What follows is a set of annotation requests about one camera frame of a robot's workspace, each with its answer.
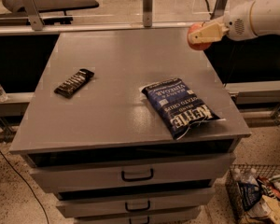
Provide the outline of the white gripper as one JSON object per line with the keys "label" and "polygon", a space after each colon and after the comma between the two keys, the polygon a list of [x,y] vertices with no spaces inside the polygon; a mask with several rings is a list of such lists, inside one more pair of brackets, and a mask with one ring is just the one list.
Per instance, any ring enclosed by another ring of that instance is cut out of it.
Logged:
{"label": "white gripper", "polygon": [[224,13],[224,23],[218,21],[194,23],[188,31],[191,45],[218,42],[227,34],[234,41],[256,38],[251,23],[251,11],[254,3],[247,2]]}

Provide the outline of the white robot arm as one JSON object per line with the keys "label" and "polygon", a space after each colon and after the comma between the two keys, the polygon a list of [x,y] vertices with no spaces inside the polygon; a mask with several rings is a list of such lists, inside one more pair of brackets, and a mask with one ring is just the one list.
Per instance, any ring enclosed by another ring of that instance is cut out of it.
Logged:
{"label": "white robot arm", "polygon": [[210,44],[224,36],[233,41],[280,35],[280,0],[254,0],[226,11],[189,32],[191,45]]}

